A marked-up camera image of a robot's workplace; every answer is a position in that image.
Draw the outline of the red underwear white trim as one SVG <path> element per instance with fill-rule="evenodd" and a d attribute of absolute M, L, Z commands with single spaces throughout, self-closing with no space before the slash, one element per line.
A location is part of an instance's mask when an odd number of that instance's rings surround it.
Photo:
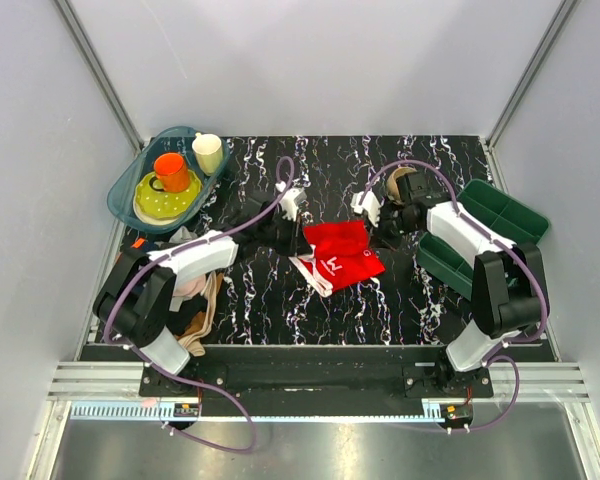
<path fill-rule="evenodd" d="M 362 220 L 306 226 L 303 233 L 311 251 L 290 261 L 321 297 L 385 271 Z"/>

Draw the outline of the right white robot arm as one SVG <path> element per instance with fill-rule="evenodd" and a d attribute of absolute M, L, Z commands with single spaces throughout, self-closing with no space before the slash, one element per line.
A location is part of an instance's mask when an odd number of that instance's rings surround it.
<path fill-rule="evenodd" d="M 452 197 L 412 168 L 394 170 L 375 230 L 383 247 L 421 231 L 417 264 L 471 304 L 472 318 L 439 355 L 432 384 L 446 396 L 475 385 L 507 342 L 529 334 L 550 306 L 539 241 L 549 222 L 504 192 L 472 180 Z"/>

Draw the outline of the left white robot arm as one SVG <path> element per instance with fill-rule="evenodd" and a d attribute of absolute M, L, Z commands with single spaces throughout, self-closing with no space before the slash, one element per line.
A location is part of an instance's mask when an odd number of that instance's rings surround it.
<path fill-rule="evenodd" d="M 299 201 L 289 193 L 273 202 L 251 201 L 239 225 L 223 225 L 169 249 L 126 248 L 96 297 L 93 313 L 105 322 L 103 339 L 134 348 L 161 373 L 161 384 L 176 396 L 195 386 L 190 352 L 166 326 L 176 289 L 203 275 L 232 266 L 267 247 L 281 256 L 312 252 L 298 217 Z"/>

